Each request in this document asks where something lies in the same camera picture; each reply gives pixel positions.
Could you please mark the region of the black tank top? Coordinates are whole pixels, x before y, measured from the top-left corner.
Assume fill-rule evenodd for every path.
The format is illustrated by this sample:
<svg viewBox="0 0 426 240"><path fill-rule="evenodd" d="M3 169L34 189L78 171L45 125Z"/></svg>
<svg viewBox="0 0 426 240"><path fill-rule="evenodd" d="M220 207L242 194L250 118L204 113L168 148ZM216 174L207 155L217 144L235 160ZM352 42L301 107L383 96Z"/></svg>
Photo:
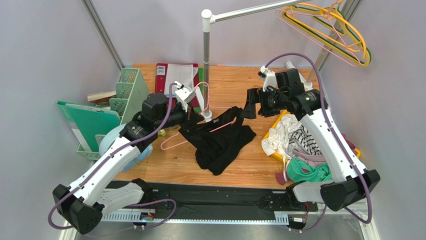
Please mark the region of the black tank top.
<svg viewBox="0 0 426 240"><path fill-rule="evenodd" d="M179 130L196 148L195 159L201 169L209 170L214 176L221 175L256 137L250 126L243 125L242 111L234 106L209 122Z"/></svg>

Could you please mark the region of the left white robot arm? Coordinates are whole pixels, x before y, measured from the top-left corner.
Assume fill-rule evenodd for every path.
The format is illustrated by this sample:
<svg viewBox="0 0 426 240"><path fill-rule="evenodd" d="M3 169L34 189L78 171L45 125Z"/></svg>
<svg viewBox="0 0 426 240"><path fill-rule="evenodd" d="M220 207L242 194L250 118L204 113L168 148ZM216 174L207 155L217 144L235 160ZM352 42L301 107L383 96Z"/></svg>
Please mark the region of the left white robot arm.
<svg viewBox="0 0 426 240"><path fill-rule="evenodd" d="M59 184L52 191L55 202L48 214L51 227L64 230L52 221L57 211L81 235L90 233L102 217L121 208L142 202L151 188L141 179L105 191L113 178L158 138L164 128L195 126L204 120L189 101L172 99L162 93L151 93L119 132L105 154L81 177L69 185Z"/></svg>

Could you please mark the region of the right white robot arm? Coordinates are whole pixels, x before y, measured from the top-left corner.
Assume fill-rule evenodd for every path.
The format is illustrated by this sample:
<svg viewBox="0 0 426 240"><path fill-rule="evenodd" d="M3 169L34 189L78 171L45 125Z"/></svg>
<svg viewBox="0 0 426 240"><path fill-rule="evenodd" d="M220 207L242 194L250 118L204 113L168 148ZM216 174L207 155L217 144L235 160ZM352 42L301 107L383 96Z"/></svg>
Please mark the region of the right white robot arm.
<svg viewBox="0 0 426 240"><path fill-rule="evenodd" d="M332 175L328 181L292 184L287 188L290 197L300 203L322 203L335 212L363 199L370 202L370 193L381 177L375 169L368 170L348 146L333 121L323 93L317 89L306 91L295 68L275 73L262 66L258 75L263 87L247 90L241 116L267 118L283 110L295 115L312 135Z"/></svg>

